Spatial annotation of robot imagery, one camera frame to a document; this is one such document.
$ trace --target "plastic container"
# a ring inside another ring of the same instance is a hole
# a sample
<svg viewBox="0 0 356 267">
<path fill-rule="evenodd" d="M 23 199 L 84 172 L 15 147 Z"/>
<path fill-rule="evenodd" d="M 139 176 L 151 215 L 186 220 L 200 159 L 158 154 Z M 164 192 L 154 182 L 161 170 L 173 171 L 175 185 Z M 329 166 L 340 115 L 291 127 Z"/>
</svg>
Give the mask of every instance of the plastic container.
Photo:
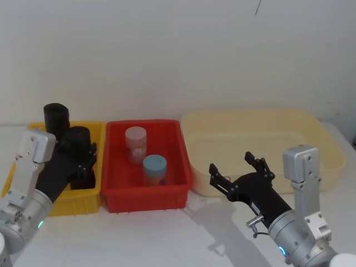
<svg viewBox="0 0 356 267">
<path fill-rule="evenodd" d="M 125 141 L 131 163 L 142 164 L 147 154 L 147 132 L 139 126 L 125 131 Z"/>
<path fill-rule="evenodd" d="M 345 166 L 338 144 L 303 110 L 197 111 L 182 118 L 182 130 L 194 173 L 193 189 L 204 196 L 220 195 L 209 185 L 210 163 L 232 181 L 254 171 L 244 160 L 247 151 L 266 159 L 276 175 L 273 188 L 278 193 L 293 192 L 283 171 L 283 152 L 288 148 L 308 144 L 320 150 L 321 190 L 331 188 Z"/>
<path fill-rule="evenodd" d="M 167 161 L 161 155 L 150 155 L 144 159 L 144 175 L 146 185 L 164 185 Z"/>
<path fill-rule="evenodd" d="M 132 126 L 146 129 L 148 154 L 167 160 L 164 186 L 146 186 L 142 166 L 127 158 L 125 131 Z M 109 212 L 185 207 L 192 173 L 178 121 L 116 121 L 106 131 L 101 192 Z"/>
<path fill-rule="evenodd" d="M 97 213 L 100 206 L 101 174 L 106 138 L 106 123 L 99 121 L 74 121 L 71 122 L 71 126 L 84 126 L 88 128 L 90 130 L 92 142 L 97 143 L 97 162 L 93 167 L 96 178 L 95 188 L 71 190 L 70 185 L 68 185 L 53 205 L 53 210 L 50 213 L 50 216 Z M 45 130 L 45 124 L 33 123 L 30 124 L 28 128 L 40 128 Z M 4 196 L 10 188 L 15 168 L 16 166 L 13 164 L 3 187 L 2 196 Z"/>
</svg>

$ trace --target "robotic arm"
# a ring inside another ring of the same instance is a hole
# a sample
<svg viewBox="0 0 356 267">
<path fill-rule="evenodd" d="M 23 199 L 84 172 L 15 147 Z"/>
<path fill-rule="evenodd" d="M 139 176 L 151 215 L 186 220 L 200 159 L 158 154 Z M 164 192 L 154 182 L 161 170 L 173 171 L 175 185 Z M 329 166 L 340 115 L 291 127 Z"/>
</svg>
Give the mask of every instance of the robotic arm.
<svg viewBox="0 0 356 267">
<path fill-rule="evenodd" d="M 13 266 L 10 256 L 24 249 L 52 210 L 54 201 L 45 189 L 36 189 L 36 183 L 55 144 L 55 136 L 48 132 L 25 130 L 22 135 L 11 187 L 0 201 L 1 267 Z"/>
<path fill-rule="evenodd" d="M 249 205 L 256 217 L 246 223 L 254 232 L 269 235 L 285 256 L 286 264 L 295 267 L 351 267 L 356 256 L 338 254 L 329 246 L 332 235 L 319 205 L 319 150 L 310 146 L 288 149 L 283 154 L 284 175 L 294 189 L 295 210 L 272 188 L 275 175 L 265 159 L 255 159 L 247 152 L 245 160 L 256 172 L 230 182 L 210 165 L 210 184 L 230 201 Z M 263 223 L 268 233 L 259 233 Z"/>
</svg>

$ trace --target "table surface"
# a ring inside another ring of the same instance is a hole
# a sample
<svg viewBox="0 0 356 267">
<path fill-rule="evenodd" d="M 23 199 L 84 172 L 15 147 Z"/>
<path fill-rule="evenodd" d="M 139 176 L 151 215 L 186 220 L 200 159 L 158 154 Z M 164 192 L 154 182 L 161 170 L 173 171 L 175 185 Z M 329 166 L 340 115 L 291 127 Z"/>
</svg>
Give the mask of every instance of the table surface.
<svg viewBox="0 0 356 267">
<path fill-rule="evenodd" d="M 332 247 L 356 254 L 356 151 L 330 123 L 347 164 L 337 185 L 320 194 L 333 232 Z M 25 127 L 0 127 L 0 185 L 8 175 Z M 293 207 L 293 195 L 283 195 Z M 182 210 L 49 217 L 15 267 L 282 267 L 284 258 L 268 236 L 253 239 L 245 223 L 254 217 L 242 203 L 189 192 Z M 259 225 L 260 231 L 266 229 Z"/>
</svg>

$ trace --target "pink lid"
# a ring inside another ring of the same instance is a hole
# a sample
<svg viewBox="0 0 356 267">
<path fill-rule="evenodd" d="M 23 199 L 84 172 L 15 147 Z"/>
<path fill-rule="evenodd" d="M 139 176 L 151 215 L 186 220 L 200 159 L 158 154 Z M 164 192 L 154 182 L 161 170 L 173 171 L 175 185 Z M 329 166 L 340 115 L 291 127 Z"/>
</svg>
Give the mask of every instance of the pink lid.
<svg viewBox="0 0 356 267">
<path fill-rule="evenodd" d="M 145 147 L 147 144 L 147 132 L 144 128 L 134 126 L 125 132 L 126 145 L 130 149 Z"/>
</svg>

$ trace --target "blue lid jar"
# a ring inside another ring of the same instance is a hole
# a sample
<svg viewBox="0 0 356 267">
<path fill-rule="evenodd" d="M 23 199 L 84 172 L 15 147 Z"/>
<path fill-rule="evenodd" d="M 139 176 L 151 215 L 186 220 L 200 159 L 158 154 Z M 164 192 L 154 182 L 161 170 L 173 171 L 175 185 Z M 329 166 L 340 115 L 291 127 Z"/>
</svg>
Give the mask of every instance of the blue lid jar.
<svg viewBox="0 0 356 267">
<path fill-rule="evenodd" d="M 167 161 L 161 155 L 150 155 L 145 157 L 143 166 L 145 175 L 151 178 L 159 178 L 166 175 Z"/>
</svg>

